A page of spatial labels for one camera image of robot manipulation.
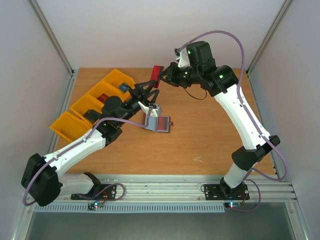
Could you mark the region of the red credit card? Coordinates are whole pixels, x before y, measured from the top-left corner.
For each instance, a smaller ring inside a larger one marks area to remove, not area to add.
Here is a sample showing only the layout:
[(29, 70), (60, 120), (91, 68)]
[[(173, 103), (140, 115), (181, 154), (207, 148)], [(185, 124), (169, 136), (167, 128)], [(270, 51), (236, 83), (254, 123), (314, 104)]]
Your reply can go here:
[(160, 85), (160, 73), (164, 70), (164, 66), (154, 65), (150, 76), (150, 81), (154, 81), (153, 88), (157, 89)]

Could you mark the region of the brown leather card holder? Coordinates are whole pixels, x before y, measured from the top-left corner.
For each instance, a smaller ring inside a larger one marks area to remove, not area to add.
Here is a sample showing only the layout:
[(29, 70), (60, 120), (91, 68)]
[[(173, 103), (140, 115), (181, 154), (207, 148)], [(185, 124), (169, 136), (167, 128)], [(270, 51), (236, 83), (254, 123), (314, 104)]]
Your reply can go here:
[(145, 118), (145, 125), (144, 129), (158, 133), (169, 133), (174, 126), (170, 116), (150, 116)]

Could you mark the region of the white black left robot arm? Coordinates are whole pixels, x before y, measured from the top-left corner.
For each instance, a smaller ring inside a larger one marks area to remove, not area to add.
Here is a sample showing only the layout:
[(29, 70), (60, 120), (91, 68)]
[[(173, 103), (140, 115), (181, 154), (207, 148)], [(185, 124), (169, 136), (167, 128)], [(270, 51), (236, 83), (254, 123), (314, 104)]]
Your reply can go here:
[(116, 95), (108, 97), (100, 112), (91, 109), (85, 113), (93, 121), (93, 127), (84, 135), (45, 156), (38, 153), (30, 156), (21, 179), (25, 189), (22, 203), (25, 206), (37, 203), (42, 207), (52, 203), (65, 186), (62, 176), (71, 167), (113, 143), (123, 132), (122, 125), (131, 124), (130, 119), (138, 111), (146, 110), (149, 119), (160, 92), (154, 88), (156, 83), (155, 80), (136, 83), (128, 89), (130, 98), (126, 101)]

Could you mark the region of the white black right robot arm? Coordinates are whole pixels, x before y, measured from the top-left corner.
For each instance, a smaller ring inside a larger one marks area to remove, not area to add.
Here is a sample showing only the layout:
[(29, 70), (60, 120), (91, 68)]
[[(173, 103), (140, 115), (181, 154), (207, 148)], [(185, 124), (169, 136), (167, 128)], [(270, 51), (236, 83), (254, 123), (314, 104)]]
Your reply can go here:
[(225, 110), (235, 126), (242, 147), (232, 153), (233, 164), (220, 180), (220, 191), (225, 198), (234, 197), (238, 186), (249, 170), (280, 144), (277, 135), (262, 126), (239, 87), (239, 80), (227, 65), (216, 66), (208, 42), (197, 41), (177, 51), (175, 62), (162, 71), (158, 78), (174, 87), (184, 89), (200, 85)]

